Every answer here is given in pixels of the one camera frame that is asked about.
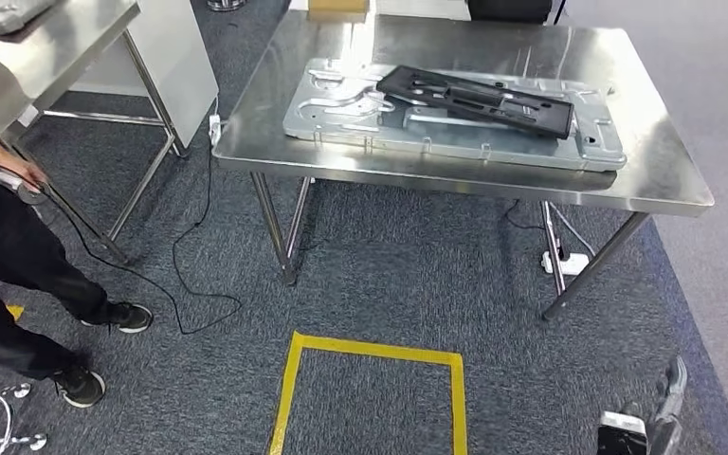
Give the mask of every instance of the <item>power strip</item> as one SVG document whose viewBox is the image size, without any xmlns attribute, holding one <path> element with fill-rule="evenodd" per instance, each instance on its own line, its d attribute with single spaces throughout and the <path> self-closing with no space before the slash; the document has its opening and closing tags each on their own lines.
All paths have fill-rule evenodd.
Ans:
<svg viewBox="0 0 728 455">
<path fill-rule="evenodd" d="M 571 253 L 568 261 L 559 261 L 559 268 L 562 269 L 563 275 L 569 275 L 575 277 L 582 273 L 582 270 L 588 266 L 590 258 L 587 254 L 582 253 Z M 540 262 L 542 268 L 545 269 L 545 273 L 554 273 L 554 269 L 551 265 L 551 256 L 548 251 L 542 253 L 542 261 Z"/>
<path fill-rule="evenodd" d="M 218 114 L 208 117 L 208 136 L 210 136 L 210 147 L 216 147 L 222 137 L 222 119 Z"/>
</svg>

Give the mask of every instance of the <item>table top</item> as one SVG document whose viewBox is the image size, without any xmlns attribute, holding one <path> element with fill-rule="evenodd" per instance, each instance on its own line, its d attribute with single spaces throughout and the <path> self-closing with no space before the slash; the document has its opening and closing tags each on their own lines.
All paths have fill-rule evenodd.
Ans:
<svg viewBox="0 0 728 455">
<path fill-rule="evenodd" d="M 606 94 L 627 154 L 617 173 L 568 171 L 431 154 L 365 150 L 286 136 L 282 120 L 315 58 L 406 64 L 587 83 Z M 698 216 L 713 195 L 621 29 L 538 27 L 397 16 L 361 23 L 284 16 L 213 151 L 220 165 L 262 173 L 549 200 Z"/>
<path fill-rule="evenodd" d="M 0 135 L 56 101 L 139 13 L 136 0 L 63 0 L 0 37 Z"/>
</svg>

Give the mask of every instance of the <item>human hand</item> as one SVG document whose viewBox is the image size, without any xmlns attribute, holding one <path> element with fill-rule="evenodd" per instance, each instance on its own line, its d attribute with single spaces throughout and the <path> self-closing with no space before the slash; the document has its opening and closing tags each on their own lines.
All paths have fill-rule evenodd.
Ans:
<svg viewBox="0 0 728 455">
<path fill-rule="evenodd" d="M 41 184 L 48 182 L 48 177 L 46 177 L 35 163 L 30 163 L 17 156 L 10 160 L 7 168 L 23 178 L 33 191 L 40 192 Z"/>
</svg>

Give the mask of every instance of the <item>shoe sole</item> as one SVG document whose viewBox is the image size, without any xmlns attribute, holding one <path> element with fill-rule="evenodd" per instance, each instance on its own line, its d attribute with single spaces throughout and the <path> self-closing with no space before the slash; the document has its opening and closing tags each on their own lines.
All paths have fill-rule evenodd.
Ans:
<svg viewBox="0 0 728 455">
<path fill-rule="evenodd" d="M 69 405 L 73 406 L 74 408 L 79 408 L 81 410 L 90 408 L 91 406 L 99 403 L 99 401 L 101 401 L 101 398 L 103 398 L 104 394 L 107 392 L 107 385 L 104 384 L 104 379 L 102 379 L 101 376 L 99 376 L 96 373 L 93 373 L 93 372 L 90 372 L 90 373 L 93 374 L 93 377 L 95 377 L 97 381 L 99 381 L 99 385 L 101 386 L 101 396 L 99 397 L 98 400 L 94 401 L 93 403 L 84 404 L 84 403 L 77 403 L 76 401 L 68 398 L 68 395 L 63 394 L 63 400 L 65 400 L 65 402 L 67 402 Z"/>
<path fill-rule="evenodd" d="M 155 320 L 155 315 L 153 315 L 152 312 L 149 311 L 149 308 L 147 308 L 143 305 L 136 305 L 136 304 L 133 304 L 133 306 L 140 308 L 141 310 L 145 311 L 147 315 L 149 315 L 149 323 L 146 324 L 144 327 L 138 327 L 137 329 L 128 329 L 128 328 L 118 327 L 119 332 L 123 332 L 125 334 L 139 334 L 139 333 L 143 332 L 144 330 L 148 329 L 152 325 L 152 321 Z M 97 324 L 91 324 L 90 322 L 85 322 L 84 320 L 80 320 L 80 322 L 85 327 L 96 327 L 97 326 Z"/>
</svg>

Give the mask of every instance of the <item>black shoe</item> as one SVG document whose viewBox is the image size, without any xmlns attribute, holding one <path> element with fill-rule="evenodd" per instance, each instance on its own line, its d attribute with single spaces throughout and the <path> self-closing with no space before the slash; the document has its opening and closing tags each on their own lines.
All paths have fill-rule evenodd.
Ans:
<svg viewBox="0 0 728 455">
<path fill-rule="evenodd" d="M 63 390 L 63 399 L 77 408 L 90 408 L 104 396 L 104 379 L 79 365 L 51 375 Z"/>
<path fill-rule="evenodd" d="M 115 324 L 125 334 L 137 334 L 152 325 L 152 312 L 147 308 L 134 303 L 111 303 L 107 307 L 107 321 L 105 324 Z M 82 321 L 87 326 L 94 326 L 90 322 Z"/>
</svg>

